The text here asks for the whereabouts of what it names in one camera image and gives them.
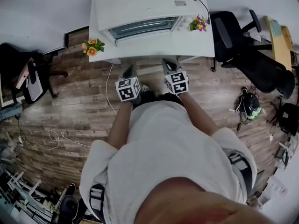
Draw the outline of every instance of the microwave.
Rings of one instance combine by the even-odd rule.
[[[194,0],[95,0],[98,32],[117,45],[127,39],[189,30]]]

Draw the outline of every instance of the microwave window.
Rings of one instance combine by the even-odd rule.
[[[171,30],[175,21],[178,17],[167,17],[160,19],[151,19],[146,21],[140,21],[124,25],[121,27],[110,29],[109,31],[114,36],[116,40],[138,35],[142,33],[161,31],[161,30]]]

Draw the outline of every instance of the flower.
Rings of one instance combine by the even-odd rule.
[[[88,44],[97,44],[98,43],[98,39],[92,39],[88,41]]]
[[[98,53],[98,51],[96,50],[96,48],[94,47],[90,47],[87,51],[87,55],[88,56],[96,56]]]

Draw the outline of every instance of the white table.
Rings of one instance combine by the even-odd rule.
[[[194,2],[198,4],[198,13],[206,17],[207,11],[201,2]],[[186,62],[201,56],[214,57],[211,25],[207,26],[207,32],[198,30],[192,32],[187,30],[178,32],[167,31],[127,39],[115,46],[98,32],[94,6],[95,1],[92,0],[89,39],[98,38],[104,42],[105,51],[98,52],[96,56],[90,56],[89,62],[105,60],[120,63],[120,60],[117,58],[136,56],[181,56],[180,62]]]

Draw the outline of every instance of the white wall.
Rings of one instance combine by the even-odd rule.
[[[279,224],[289,224],[299,214],[299,153],[293,156],[285,171],[278,169],[275,177],[288,189],[287,195],[281,197],[272,192],[271,200],[261,212]]]
[[[270,16],[281,25],[289,28],[293,42],[299,44],[299,2],[298,0],[207,0],[210,11],[231,11],[237,17],[241,27],[252,21],[249,9],[253,9],[258,18]],[[262,34],[270,39],[267,31]]]
[[[47,52],[89,25],[91,0],[0,0],[0,44]]]

